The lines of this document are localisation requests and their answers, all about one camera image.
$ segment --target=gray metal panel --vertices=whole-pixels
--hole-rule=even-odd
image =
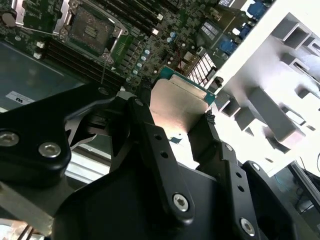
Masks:
[[[235,121],[242,131],[246,131],[248,128],[250,128],[251,123],[255,120],[260,121],[261,125],[265,125],[261,116],[258,116],[255,112],[252,112],[249,107],[242,108],[235,116]]]
[[[309,37],[303,46],[312,54],[320,57],[320,41],[315,37]]]
[[[221,113],[227,115],[228,117],[234,117],[237,112],[240,111],[240,106],[234,98],[221,110]]]
[[[288,19],[282,20],[273,30],[272,35],[295,50],[311,36],[312,32],[301,22]]]
[[[218,108],[218,111],[221,112],[230,103],[230,101],[231,101],[230,96],[226,94],[224,91],[221,91],[219,92],[219,95],[214,100],[214,103]]]
[[[306,136],[261,88],[257,87],[248,99],[271,129],[275,139],[285,147],[292,149]]]
[[[38,101],[82,84],[3,43],[0,53],[0,107],[4,109],[22,106],[6,97],[11,91]]]

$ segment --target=electronic component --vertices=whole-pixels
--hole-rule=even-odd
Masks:
[[[237,49],[237,45],[234,41],[226,39],[221,41],[219,49],[230,56]]]
[[[239,33],[239,38],[241,38],[242,40],[244,40],[247,35],[250,33],[251,31],[251,27],[249,26],[249,24],[244,24],[244,26],[242,27],[240,33]]]
[[[114,24],[108,19],[99,19],[84,8],[79,7],[68,37],[69,41],[79,43],[84,48],[102,55],[107,42],[113,38],[114,29]]]
[[[248,8],[248,13],[251,14],[256,20],[259,20],[263,17],[263,15],[267,11],[267,7],[261,2],[256,1],[255,3],[251,4]]]
[[[55,40],[79,57],[98,64],[105,69],[102,72],[130,79],[128,84],[136,87],[141,77],[151,76],[154,81],[154,70],[159,71],[165,64],[188,76],[205,52],[213,60],[216,71],[231,52],[219,49],[221,39],[232,39],[232,30],[242,29],[249,21],[244,11],[216,5],[215,1],[208,4],[201,0],[23,3],[24,0],[0,0],[1,20],[5,23],[0,25],[0,33],[8,44],[30,56],[41,49],[40,61],[47,62],[53,57],[49,42]],[[232,40],[238,45],[241,36]],[[203,47],[203,51],[198,55],[199,47]],[[52,62],[57,61],[63,72],[77,73],[73,76],[84,79],[80,68],[86,69],[86,65],[75,66],[69,59],[53,58]]]

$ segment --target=mounting hole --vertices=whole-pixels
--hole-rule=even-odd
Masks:
[[[168,153],[166,153],[165,151],[160,152],[160,155],[165,159],[169,157]]]
[[[162,139],[162,137],[161,137],[160,135],[158,135],[158,134],[155,134],[154,137],[155,137],[155,139],[157,139],[157,140],[161,140],[161,139]]]
[[[238,189],[243,193],[245,192],[244,188],[242,186],[240,186],[240,185],[238,186]]]

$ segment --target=ram slot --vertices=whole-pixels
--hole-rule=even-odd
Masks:
[[[132,0],[124,0],[124,1],[126,2],[126,4],[130,5],[133,9],[136,9],[142,15],[144,15],[146,18],[148,18],[153,24],[157,25],[159,22],[161,22],[161,20],[158,19],[158,15],[156,15],[152,11],[148,10],[146,7],[144,7],[139,2],[132,1]]]
[[[150,28],[156,27],[155,24],[153,24],[147,18],[145,18],[139,12],[137,12],[137,9],[135,9],[134,7],[130,7],[125,2],[123,2],[121,0],[112,0],[112,3],[114,5],[116,5],[118,8],[122,9],[124,12],[126,12],[126,14],[135,18],[138,22],[140,22],[146,26],[149,26]]]
[[[57,64],[91,82],[100,82],[103,76],[103,66],[55,40],[49,42],[44,61]],[[119,91],[125,81],[116,73],[108,69],[105,70],[103,85],[112,92]]]
[[[126,19],[129,23],[131,23],[136,28],[140,29],[140,31],[145,34],[150,35],[153,31],[151,27],[148,27],[141,22],[138,22],[135,18],[133,18],[130,14],[127,14],[125,11],[117,7],[113,1],[109,0],[96,0],[97,3],[101,4],[104,7],[107,7],[111,12],[115,13],[119,17]]]

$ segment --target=reflective metal surface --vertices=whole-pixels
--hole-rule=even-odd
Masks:
[[[12,0],[11,8],[16,11],[15,24],[22,27],[24,25],[25,9],[23,8],[24,0]]]
[[[152,89],[152,117],[169,139],[187,133],[208,107],[202,99],[166,79],[159,79]]]

